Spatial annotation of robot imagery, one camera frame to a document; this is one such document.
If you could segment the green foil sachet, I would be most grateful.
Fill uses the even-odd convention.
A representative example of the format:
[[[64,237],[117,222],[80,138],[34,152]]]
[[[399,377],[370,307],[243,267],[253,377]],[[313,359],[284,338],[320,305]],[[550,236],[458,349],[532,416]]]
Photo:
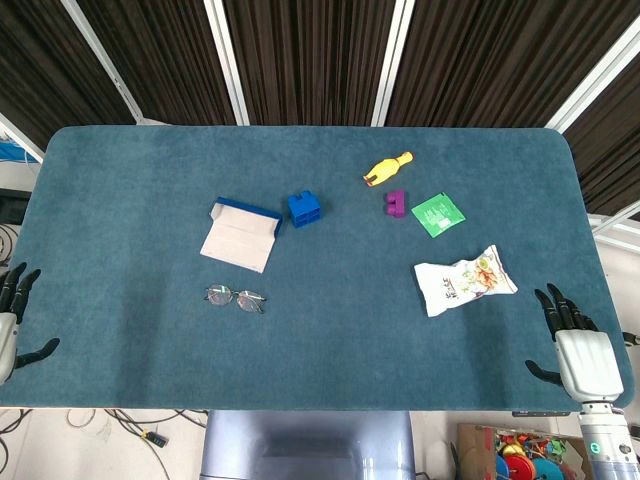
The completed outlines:
[[[436,238],[466,220],[451,198],[441,192],[411,209],[431,238]]]

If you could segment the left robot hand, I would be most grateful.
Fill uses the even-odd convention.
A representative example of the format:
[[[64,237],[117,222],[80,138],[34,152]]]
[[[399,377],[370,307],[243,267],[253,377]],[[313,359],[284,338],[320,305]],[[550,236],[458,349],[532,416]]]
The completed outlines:
[[[35,269],[22,276],[27,263],[0,275],[0,385],[6,383],[17,369],[40,362],[51,356],[60,339],[50,339],[42,348],[30,353],[17,353],[17,340],[33,284],[41,274]]]

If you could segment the teal felt table mat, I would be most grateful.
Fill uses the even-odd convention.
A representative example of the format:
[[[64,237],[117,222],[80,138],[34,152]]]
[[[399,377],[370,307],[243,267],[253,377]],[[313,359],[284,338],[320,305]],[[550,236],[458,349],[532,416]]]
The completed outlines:
[[[369,187],[386,158],[414,155]],[[405,191],[406,215],[385,213]],[[289,196],[321,218],[295,228]],[[431,238],[411,209],[446,193],[466,220]],[[217,197],[283,220],[262,274],[200,254]],[[495,244],[518,287],[428,317],[414,266]],[[1,407],[573,410],[533,377],[556,355],[536,289],[556,285],[632,366],[571,151],[542,129],[82,126],[50,140],[13,255],[40,269],[20,351],[47,359]],[[204,299],[214,284],[263,314]]]

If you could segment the blue toy building brick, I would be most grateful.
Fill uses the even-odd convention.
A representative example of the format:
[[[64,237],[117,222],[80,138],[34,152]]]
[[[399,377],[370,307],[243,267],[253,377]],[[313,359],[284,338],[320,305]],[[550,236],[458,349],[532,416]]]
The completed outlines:
[[[319,200],[308,190],[289,196],[287,204],[295,228],[311,224],[321,218]]]

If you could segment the yellow rubber chicken toy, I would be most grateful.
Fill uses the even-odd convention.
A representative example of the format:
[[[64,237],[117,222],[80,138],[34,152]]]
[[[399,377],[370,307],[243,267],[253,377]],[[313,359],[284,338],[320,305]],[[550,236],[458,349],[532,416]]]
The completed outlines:
[[[407,151],[398,157],[386,158],[375,164],[369,172],[363,176],[369,187],[380,185],[398,173],[402,166],[412,162],[414,155]]]

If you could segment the white snack bag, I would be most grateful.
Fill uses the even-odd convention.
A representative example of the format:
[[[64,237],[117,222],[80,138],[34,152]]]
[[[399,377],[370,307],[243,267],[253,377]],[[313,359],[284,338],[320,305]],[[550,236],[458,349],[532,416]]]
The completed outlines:
[[[414,273],[428,317],[436,317],[483,296],[518,292],[495,244],[476,259],[460,260],[452,265],[420,263],[414,266]]]

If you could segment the red plastic toy disc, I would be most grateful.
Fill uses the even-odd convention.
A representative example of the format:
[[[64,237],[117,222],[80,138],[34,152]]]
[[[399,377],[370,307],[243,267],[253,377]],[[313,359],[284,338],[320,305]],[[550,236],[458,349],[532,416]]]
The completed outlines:
[[[534,480],[536,468],[526,456],[508,455],[497,462],[496,473],[502,480]]]

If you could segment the blue plastic toy disc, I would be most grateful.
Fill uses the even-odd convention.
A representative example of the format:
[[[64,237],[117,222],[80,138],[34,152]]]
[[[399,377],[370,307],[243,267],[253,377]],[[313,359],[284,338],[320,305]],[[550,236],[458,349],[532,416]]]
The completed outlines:
[[[534,480],[565,480],[557,463],[546,458],[534,458],[532,463],[535,468]]]

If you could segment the white aluminium frame post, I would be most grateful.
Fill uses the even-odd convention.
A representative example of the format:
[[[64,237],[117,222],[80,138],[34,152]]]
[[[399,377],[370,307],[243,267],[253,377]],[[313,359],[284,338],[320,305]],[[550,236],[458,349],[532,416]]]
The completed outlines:
[[[625,29],[546,123],[563,134],[640,54],[640,15]]]
[[[249,126],[250,119],[223,0],[203,0],[218,54],[231,108],[238,126]]]
[[[372,127],[383,127],[386,123],[415,2],[416,0],[395,0],[372,113]]]
[[[126,85],[124,79],[111,60],[101,40],[97,36],[95,30],[91,26],[89,20],[82,11],[77,0],[60,0],[60,3],[70,16],[76,28],[84,38],[85,42],[97,58],[98,62],[112,81],[115,89],[120,94],[122,100],[126,104],[136,124],[144,123],[145,117],[140,106],[134,99],[130,89]]]

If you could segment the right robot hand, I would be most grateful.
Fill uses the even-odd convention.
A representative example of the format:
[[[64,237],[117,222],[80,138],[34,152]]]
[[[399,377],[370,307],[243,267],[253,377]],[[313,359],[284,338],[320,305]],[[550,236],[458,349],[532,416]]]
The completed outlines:
[[[556,352],[559,370],[545,370],[527,359],[525,365],[537,379],[559,386],[574,401],[612,403],[624,392],[615,351],[607,333],[583,314],[553,284],[536,289]]]

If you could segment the cardboard box of toys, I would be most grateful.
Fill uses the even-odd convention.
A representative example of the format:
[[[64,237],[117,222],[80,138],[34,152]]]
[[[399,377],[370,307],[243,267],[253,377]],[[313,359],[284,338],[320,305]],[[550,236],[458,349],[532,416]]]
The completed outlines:
[[[455,464],[459,480],[502,480],[496,465],[508,455],[523,455],[531,461],[546,458],[560,466],[565,480],[592,480],[579,437],[476,424],[458,426]]]

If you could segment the eyeglasses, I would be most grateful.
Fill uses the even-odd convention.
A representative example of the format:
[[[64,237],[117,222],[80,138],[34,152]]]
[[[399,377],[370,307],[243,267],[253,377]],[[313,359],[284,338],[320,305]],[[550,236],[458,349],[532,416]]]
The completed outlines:
[[[235,291],[220,284],[208,287],[204,299],[214,306],[226,306],[236,302],[241,310],[259,314],[264,313],[263,305],[267,301],[258,293],[249,290]]]

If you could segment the blue-grey robot torso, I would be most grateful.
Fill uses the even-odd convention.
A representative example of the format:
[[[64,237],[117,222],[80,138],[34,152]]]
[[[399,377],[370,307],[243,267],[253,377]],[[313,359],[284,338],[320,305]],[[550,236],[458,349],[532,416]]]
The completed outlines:
[[[211,410],[199,480],[416,480],[410,416]]]

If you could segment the dark brown pleated curtain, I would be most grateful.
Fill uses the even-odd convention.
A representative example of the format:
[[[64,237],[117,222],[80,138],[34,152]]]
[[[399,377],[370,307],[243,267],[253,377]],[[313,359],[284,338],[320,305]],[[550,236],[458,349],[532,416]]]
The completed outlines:
[[[203,0],[77,0],[146,119],[235,118]],[[371,123],[395,0],[223,0],[250,122]],[[416,0],[386,124],[544,127],[640,0]],[[60,0],[0,0],[0,115],[132,124]]]

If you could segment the blue glasses case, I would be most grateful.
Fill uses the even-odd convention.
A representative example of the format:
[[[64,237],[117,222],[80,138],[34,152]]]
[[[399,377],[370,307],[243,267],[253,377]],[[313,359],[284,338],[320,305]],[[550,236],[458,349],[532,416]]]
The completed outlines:
[[[280,213],[217,197],[200,254],[259,274],[264,272],[283,217]]]

